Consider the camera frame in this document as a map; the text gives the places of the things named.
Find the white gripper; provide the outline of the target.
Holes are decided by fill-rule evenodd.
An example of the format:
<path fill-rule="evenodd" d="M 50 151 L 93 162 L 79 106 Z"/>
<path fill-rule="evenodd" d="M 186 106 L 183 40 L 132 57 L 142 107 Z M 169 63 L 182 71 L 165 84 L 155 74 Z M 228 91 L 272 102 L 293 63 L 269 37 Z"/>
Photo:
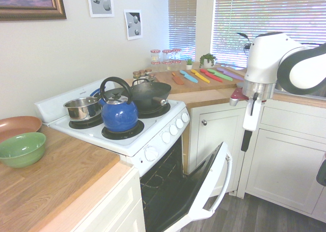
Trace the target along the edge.
<path fill-rule="evenodd" d="M 250 140 L 252 137 L 252 131 L 256 130 L 258 118 L 261 110 L 261 103 L 260 99 L 254 101 L 254 99 L 249 99 L 248 104 L 246 107 L 244 121 L 243 121 L 243 128 L 245 129 L 241 144 L 241 150 L 246 152 L 248 150 Z"/>

